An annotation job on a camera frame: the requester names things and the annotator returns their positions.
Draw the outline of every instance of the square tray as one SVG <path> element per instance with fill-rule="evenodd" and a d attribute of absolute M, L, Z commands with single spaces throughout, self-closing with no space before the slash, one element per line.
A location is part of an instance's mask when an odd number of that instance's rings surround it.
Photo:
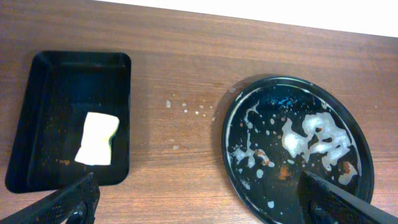
<path fill-rule="evenodd" d="M 59 189 L 90 172 L 99 185 L 129 172 L 131 59 L 123 53 L 37 54 L 6 174 L 11 192 Z M 117 116 L 110 166 L 75 162 L 87 112 Z"/>

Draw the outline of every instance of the wooden surface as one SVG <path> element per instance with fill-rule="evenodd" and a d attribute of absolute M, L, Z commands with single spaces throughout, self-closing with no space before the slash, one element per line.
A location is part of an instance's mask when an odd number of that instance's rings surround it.
<path fill-rule="evenodd" d="M 96 223 L 259 222 L 226 175 L 221 124 L 229 102 L 263 74 L 304 78 L 348 108 L 371 148 L 372 204 L 398 216 L 398 39 L 104 2 L 0 7 L 0 180 L 33 56 L 125 52 L 131 169 L 121 184 L 100 188 Z M 12 194 L 1 184 L 0 218 L 49 193 Z"/>

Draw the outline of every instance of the white background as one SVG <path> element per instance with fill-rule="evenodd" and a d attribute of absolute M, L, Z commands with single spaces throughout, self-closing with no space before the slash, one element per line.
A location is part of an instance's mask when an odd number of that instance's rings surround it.
<path fill-rule="evenodd" d="M 398 37 L 397 1 L 100 0 Z"/>

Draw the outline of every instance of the round black tray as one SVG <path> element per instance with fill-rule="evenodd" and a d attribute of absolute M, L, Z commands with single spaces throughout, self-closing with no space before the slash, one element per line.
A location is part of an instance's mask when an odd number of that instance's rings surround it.
<path fill-rule="evenodd" d="M 327 156 L 326 153 L 311 154 L 306 161 L 302 154 L 292 157 L 282 145 L 282 128 L 288 119 L 292 131 L 303 137 L 309 136 L 301 125 L 305 115 L 311 114 L 330 114 L 335 126 L 346 131 L 351 145 L 346 147 L 349 151 L 336 161 L 335 166 L 323 165 L 322 157 Z M 308 142 L 308 149 L 322 140 L 334 141 L 314 137 Z M 248 148 L 254 152 L 252 156 L 240 153 L 246 153 Z M 271 165 L 264 160 L 260 149 L 267 154 Z M 366 202 L 371 201 L 373 162 L 361 129 L 336 98 L 308 81 L 269 77 L 244 89 L 226 114 L 222 150 L 226 171 L 235 190 L 263 222 L 303 223 L 296 193 L 302 170 L 313 172 Z M 348 172 L 347 164 L 351 164 L 357 174 L 348 184 L 342 184 L 339 178 Z"/>

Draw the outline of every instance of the black tray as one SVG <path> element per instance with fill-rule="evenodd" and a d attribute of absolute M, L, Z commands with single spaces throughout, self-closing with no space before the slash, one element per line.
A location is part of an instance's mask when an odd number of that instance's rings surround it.
<path fill-rule="evenodd" d="M 317 113 L 330 114 L 335 125 L 346 131 L 352 144 L 350 151 L 340 157 L 336 165 L 331 165 L 330 171 L 322 165 L 325 153 L 311 154 L 306 162 L 300 154 L 292 157 L 283 146 L 283 127 L 288 120 L 295 133 L 312 137 L 305 133 L 302 123 L 306 115 Z M 308 81 L 270 77 L 254 82 L 233 101 L 224 120 L 222 138 L 224 164 L 234 188 L 249 209 L 265 223 L 304 223 L 296 191 L 303 170 L 366 202 L 371 201 L 373 162 L 361 129 L 336 98 Z M 329 141 L 314 137 L 308 142 L 308 149 L 316 142 Z M 263 150 L 273 166 L 263 165 L 259 154 L 253 155 L 252 167 L 249 167 L 251 157 L 245 156 L 239 161 L 236 152 L 251 152 L 248 148 L 257 153 Z M 361 175 L 353 176 L 349 184 L 343 185 L 338 178 L 347 162 L 360 170 Z"/>
<path fill-rule="evenodd" d="M 30 69 L 6 174 L 11 192 L 59 189 L 94 172 L 99 185 L 129 172 L 131 60 L 123 53 L 37 54 Z M 87 112 L 120 120 L 110 166 L 75 162 Z"/>

